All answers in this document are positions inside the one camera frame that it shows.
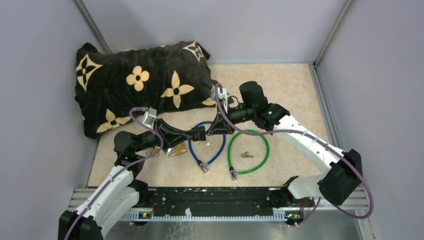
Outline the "large brass padlock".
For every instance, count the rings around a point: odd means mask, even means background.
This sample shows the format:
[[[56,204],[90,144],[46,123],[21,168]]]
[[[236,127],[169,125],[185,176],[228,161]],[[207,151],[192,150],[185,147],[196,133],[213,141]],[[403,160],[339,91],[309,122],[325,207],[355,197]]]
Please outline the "large brass padlock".
[[[187,149],[185,147],[184,143],[180,143],[174,147],[171,148],[167,148],[163,151],[163,153],[167,156],[167,157],[172,157],[172,156],[177,156],[177,155],[181,155],[181,154],[185,154],[187,152]]]

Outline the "small brass padlock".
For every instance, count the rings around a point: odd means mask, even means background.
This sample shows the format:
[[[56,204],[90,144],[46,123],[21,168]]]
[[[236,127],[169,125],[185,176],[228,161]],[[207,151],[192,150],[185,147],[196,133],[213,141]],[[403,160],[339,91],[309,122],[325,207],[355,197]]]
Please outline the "small brass padlock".
[[[160,155],[160,150],[155,148],[146,149],[145,153],[147,156],[158,157]]]

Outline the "green lock keys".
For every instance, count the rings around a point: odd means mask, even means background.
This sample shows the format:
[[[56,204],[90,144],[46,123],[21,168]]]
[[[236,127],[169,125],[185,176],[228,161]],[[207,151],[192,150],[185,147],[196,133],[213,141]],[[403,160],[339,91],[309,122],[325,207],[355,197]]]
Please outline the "green lock keys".
[[[240,154],[240,157],[241,157],[241,158],[244,158],[244,159],[248,159],[248,158],[253,158],[254,156],[253,156],[253,155],[251,155],[251,154],[249,154],[249,152],[248,152],[248,151],[246,151],[246,152],[241,153],[241,154]]]

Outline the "blue cable lock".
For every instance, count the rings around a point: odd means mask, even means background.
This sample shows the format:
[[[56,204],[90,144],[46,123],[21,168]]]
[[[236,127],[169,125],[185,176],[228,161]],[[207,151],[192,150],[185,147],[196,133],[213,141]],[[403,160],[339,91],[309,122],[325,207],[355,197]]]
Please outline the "blue cable lock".
[[[199,142],[193,142],[192,140],[188,142],[189,153],[193,157],[197,166],[204,173],[206,173],[209,170],[210,165],[222,155],[227,144],[227,137],[223,135],[221,140],[218,140],[217,137],[213,137],[206,141],[213,143],[214,146],[205,146],[203,144],[199,144]]]

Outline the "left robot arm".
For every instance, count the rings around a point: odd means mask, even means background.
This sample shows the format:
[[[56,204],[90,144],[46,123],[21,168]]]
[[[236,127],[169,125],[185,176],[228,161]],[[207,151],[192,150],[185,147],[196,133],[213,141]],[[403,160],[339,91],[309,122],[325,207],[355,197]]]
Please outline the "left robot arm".
[[[112,227],[132,207],[149,203],[148,184],[137,180],[145,160],[137,153],[157,147],[166,150],[185,141],[204,141],[203,126],[181,130],[155,119],[140,134],[120,131],[114,137],[117,159],[103,183],[75,210],[66,210],[59,218],[59,240],[103,240]]]

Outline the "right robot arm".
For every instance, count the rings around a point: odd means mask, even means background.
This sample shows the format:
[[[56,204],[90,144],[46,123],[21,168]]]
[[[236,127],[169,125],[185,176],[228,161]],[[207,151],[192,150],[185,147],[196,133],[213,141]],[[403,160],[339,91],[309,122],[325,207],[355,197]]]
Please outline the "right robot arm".
[[[253,122],[265,135],[291,145],[320,171],[319,175],[290,180],[287,189],[281,193],[284,204],[295,206],[302,198],[322,197],[341,206],[361,183],[361,155],[354,149],[345,151],[322,140],[286,108],[268,102],[263,88],[256,81],[243,83],[239,91],[242,102],[230,107],[227,90],[220,83],[215,85],[211,99],[217,102],[217,114],[206,134],[231,135],[237,130],[236,124]]]

